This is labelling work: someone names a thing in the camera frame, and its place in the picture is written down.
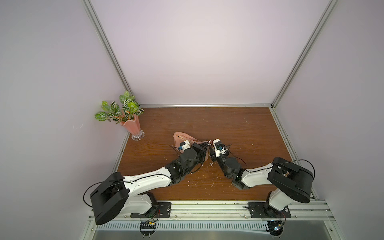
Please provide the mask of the pink corduroy pencil bag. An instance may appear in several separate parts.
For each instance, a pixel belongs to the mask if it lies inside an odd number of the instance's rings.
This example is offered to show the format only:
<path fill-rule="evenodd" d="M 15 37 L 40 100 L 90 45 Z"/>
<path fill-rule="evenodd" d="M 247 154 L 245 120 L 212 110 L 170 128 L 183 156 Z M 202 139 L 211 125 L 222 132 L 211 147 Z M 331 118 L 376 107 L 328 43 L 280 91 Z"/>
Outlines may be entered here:
<path fill-rule="evenodd" d="M 208 141 L 199 141 L 193 138 L 192 136 L 182 132 L 175 132 L 173 137 L 175 141 L 174 145 L 177 148 L 177 152 L 179 153 L 179 156 L 184 154 L 184 151 L 180 151 L 178 149 L 178 147 L 180 146 L 180 143 L 185 140 L 188 140 L 191 144 L 191 149 L 197 152 L 197 158 L 201 163 L 204 163 L 208 159 L 208 148 L 209 148 Z"/>

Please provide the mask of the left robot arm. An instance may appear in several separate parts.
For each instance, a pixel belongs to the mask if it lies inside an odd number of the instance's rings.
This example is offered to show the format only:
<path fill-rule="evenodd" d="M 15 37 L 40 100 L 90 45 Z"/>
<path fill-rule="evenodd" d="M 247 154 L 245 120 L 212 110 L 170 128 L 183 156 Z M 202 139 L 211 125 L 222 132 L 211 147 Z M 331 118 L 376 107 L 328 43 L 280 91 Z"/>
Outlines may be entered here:
<path fill-rule="evenodd" d="M 124 214 L 151 215 L 158 207 L 156 199 L 148 192 L 180 183 L 192 170 L 206 160 L 208 142 L 181 145 L 182 153 L 166 166 L 152 172 L 135 176 L 111 174 L 106 180 L 96 183 L 90 194 L 96 225 L 103 225 Z"/>

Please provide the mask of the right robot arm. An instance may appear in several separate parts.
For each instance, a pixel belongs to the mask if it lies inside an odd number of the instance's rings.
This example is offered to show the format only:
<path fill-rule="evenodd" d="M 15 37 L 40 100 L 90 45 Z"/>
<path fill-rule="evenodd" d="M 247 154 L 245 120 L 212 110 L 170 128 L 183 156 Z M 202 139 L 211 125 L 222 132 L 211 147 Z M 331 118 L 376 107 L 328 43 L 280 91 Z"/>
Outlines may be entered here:
<path fill-rule="evenodd" d="M 266 209 L 282 211 L 292 202 L 310 202 L 315 172 L 280 157 L 274 158 L 272 163 L 263 167 L 244 169 L 238 160 L 229 154 L 225 146 L 210 147 L 211 159 L 219 164 L 225 177 L 232 180 L 232 186 L 239 190 L 261 185 L 273 185 L 277 188 L 269 193 Z"/>

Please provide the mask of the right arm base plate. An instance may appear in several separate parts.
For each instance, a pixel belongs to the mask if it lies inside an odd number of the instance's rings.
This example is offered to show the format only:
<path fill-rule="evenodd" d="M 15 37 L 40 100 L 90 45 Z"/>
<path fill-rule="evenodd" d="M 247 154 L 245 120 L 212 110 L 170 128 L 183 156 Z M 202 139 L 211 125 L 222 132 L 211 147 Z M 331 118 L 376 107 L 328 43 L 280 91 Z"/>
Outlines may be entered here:
<path fill-rule="evenodd" d="M 275 218 L 275 219 L 289 219 L 292 217 L 288 206 L 285 206 L 282 211 L 278 211 L 270 207 L 267 203 L 262 202 L 249 202 L 245 207 L 253 219 L 261 218 Z"/>

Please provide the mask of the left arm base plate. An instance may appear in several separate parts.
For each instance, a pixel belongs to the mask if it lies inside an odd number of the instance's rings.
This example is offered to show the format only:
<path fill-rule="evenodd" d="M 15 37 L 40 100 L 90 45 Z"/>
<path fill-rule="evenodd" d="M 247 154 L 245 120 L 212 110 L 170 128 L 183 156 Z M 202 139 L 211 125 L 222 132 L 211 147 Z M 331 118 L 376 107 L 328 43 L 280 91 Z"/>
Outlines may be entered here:
<path fill-rule="evenodd" d="M 146 213 L 139 214 L 139 213 L 131 213 L 131 218 L 136 219 L 157 219 L 157 218 L 170 218 L 171 217 L 171 209 L 172 209 L 172 203 L 171 202 L 159 202 L 152 206 Z"/>

